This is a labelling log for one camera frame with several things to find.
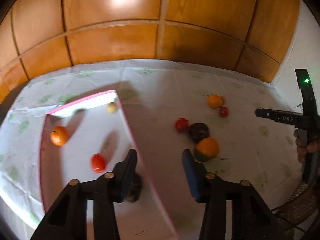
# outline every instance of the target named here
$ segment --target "wooden paneling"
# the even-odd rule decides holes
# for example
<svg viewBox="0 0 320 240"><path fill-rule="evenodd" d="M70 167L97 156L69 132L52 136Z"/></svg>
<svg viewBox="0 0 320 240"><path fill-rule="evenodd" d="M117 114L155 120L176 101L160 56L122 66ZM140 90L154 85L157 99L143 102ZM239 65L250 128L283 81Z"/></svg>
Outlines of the wooden paneling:
<svg viewBox="0 0 320 240"><path fill-rule="evenodd" d="M64 0L68 30L104 21L158 19L160 0Z"/></svg>
<svg viewBox="0 0 320 240"><path fill-rule="evenodd" d="M23 82L28 81L19 59L2 68L0 74L10 91Z"/></svg>
<svg viewBox="0 0 320 240"><path fill-rule="evenodd" d="M61 0L17 0L12 13L20 53L64 31Z"/></svg>
<svg viewBox="0 0 320 240"><path fill-rule="evenodd" d="M71 66L65 38L45 42L21 59L30 78Z"/></svg>
<svg viewBox="0 0 320 240"><path fill-rule="evenodd" d="M154 58L156 25L92 29L68 36L74 64L126 58Z"/></svg>
<svg viewBox="0 0 320 240"><path fill-rule="evenodd" d="M0 68L18 56L11 31L11 11L0 25Z"/></svg>
<svg viewBox="0 0 320 240"><path fill-rule="evenodd" d="M242 45L214 33L167 25L158 58L233 70L241 49Z"/></svg>
<svg viewBox="0 0 320 240"><path fill-rule="evenodd" d="M299 14L299 0L258 0L247 42L282 62Z"/></svg>
<svg viewBox="0 0 320 240"><path fill-rule="evenodd" d="M169 0L166 19L207 27L244 40L255 2L256 0Z"/></svg>
<svg viewBox="0 0 320 240"><path fill-rule="evenodd" d="M262 53L244 48L236 71L270 83L276 75L279 65L278 62Z"/></svg>
<svg viewBox="0 0 320 240"><path fill-rule="evenodd" d="M0 104L5 99L5 97L9 94L9 89L4 84L2 78L0 77Z"/></svg>

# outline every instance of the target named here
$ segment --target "tablecloth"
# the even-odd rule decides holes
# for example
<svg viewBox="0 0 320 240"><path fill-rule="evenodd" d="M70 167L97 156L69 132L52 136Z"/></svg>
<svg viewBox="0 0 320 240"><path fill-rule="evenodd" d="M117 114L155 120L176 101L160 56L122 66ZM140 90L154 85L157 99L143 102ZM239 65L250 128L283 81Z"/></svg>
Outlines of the tablecloth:
<svg viewBox="0 0 320 240"><path fill-rule="evenodd" d="M206 123L220 144L219 156L229 158L205 163L207 170L229 181L250 180L270 207L283 203L300 180L293 128L254 115L259 107L288 110L271 85L228 70L164 60L77 65L32 79L0 128L0 195L32 228L44 216L39 143L45 114L110 89L117 90L146 168L182 235L190 235L201 220L192 216L198 206L181 198L181 192L189 194L185 179L173 172L182 172L177 164L182 150L193 147L186 135L174 131L180 117ZM227 118L207 106L211 94L226 98Z"/></svg>

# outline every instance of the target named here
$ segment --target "screw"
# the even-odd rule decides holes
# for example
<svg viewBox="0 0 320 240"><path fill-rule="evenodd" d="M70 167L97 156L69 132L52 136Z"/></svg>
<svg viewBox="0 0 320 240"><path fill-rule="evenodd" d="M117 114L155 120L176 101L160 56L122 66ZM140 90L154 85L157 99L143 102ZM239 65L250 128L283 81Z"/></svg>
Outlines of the screw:
<svg viewBox="0 0 320 240"><path fill-rule="evenodd" d="M243 179L240 181L240 184L245 187L249 187L251 185L250 181Z"/></svg>
<svg viewBox="0 0 320 240"><path fill-rule="evenodd" d="M211 173L211 172L208 172L205 176L207 179L214 179L216 177L215 174Z"/></svg>
<svg viewBox="0 0 320 240"><path fill-rule="evenodd" d="M106 179L112 179L115 175L112 172L107 172L106 174L104 174L104 177Z"/></svg>
<svg viewBox="0 0 320 240"><path fill-rule="evenodd" d="M79 180L77 180L77 179L72 179L72 180L69 181L69 185L70 185L70 186L75 186L75 185L77 185L78 183L79 183Z"/></svg>

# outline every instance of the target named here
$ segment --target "person's hand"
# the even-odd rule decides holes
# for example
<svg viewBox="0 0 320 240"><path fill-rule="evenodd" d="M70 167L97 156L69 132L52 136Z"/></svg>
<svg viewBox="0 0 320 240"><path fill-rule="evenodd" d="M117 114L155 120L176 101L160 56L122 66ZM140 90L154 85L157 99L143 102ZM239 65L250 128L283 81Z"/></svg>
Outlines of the person's hand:
<svg viewBox="0 0 320 240"><path fill-rule="evenodd" d="M298 161L300 163L304 162L307 153L313 153L316 151L320 151L320 141L319 140L315 140L312 143L308 144L307 147L303 147L302 140L298 135L298 130L295 130L293 135L296 137Z"/></svg>

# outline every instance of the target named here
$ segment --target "red tomato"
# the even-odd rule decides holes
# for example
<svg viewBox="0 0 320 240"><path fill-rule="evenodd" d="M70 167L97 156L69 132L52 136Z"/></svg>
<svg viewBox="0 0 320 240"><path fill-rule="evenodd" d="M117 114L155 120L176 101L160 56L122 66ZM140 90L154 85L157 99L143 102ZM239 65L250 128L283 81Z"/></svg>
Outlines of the red tomato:
<svg viewBox="0 0 320 240"><path fill-rule="evenodd" d="M178 132L184 132L188 129L189 127L189 120L184 119L184 118L179 118L175 124L174 124L176 130Z"/></svg>
<svg viewBox="0 0 320 240"><path fill-rule="evenodd" d="M219 114L220 116L222 117L227 117L228 114L229 114L229 109L227 107L221 107L220 110L219 110Z"/></svg>
<svg viewBox="0 0 320 240"><path fill-rule="evenodd" d="M99 153L92 155L90 159L91 169L96 173L102 173L106 168L106 161Z"/></svg>

